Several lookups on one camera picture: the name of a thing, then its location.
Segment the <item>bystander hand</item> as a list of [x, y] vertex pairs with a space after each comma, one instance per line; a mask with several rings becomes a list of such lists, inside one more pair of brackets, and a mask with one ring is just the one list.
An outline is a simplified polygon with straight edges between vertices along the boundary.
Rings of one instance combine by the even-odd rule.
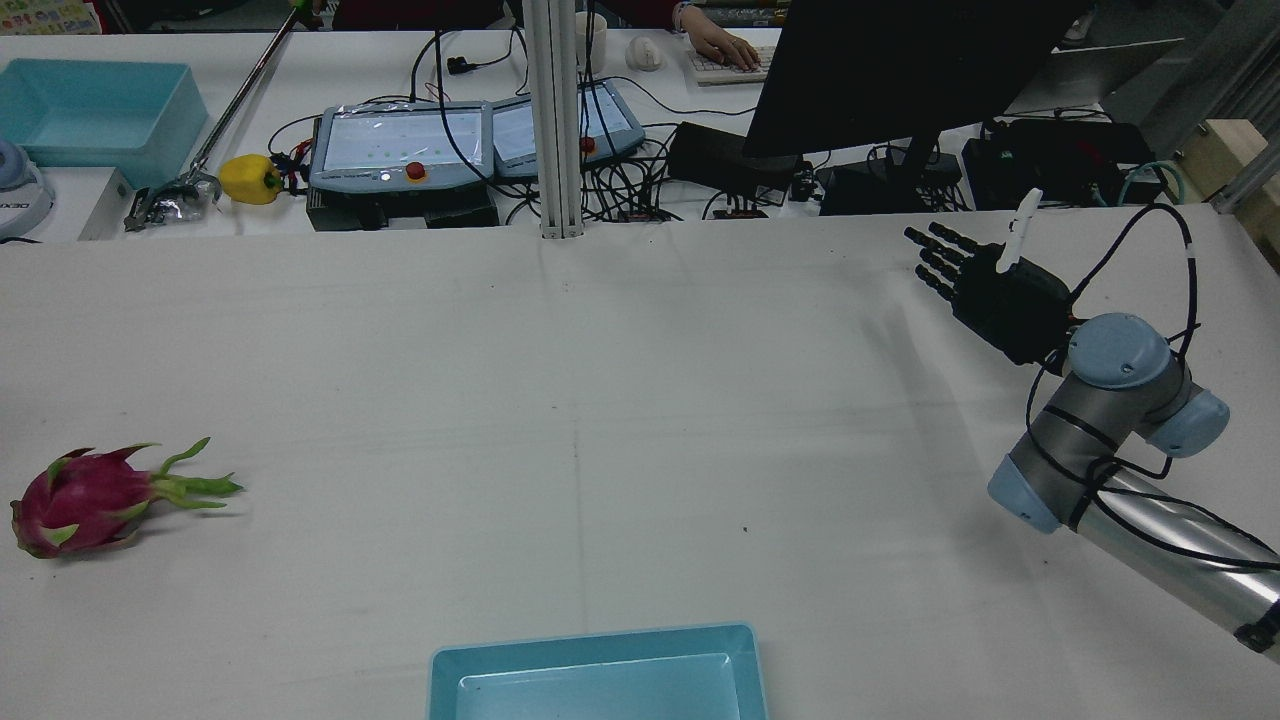
[[760, 67], [760, 58], [749, 41], [719, 27], [699, 6], [691, 4], [681, 6], [675, 13], [675, 24], [686, 33], [692, 49], [704, 58], [742, 70], [755, 70]]

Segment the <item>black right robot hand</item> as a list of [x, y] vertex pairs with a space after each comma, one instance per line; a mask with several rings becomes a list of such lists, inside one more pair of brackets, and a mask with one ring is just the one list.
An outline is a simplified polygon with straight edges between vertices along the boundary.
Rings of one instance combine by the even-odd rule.
[[1016, 365], [1038, 364], [1061, 377], [1071, 333], [1071, 292], [1044, 268], [1021, 255], [1043, 191], [1020, 201], [1005, 243], [978, 243], [932, 222], [927, 232], [904, 236], [920, 247], [916, 277], [950, 304], [952, 315]]

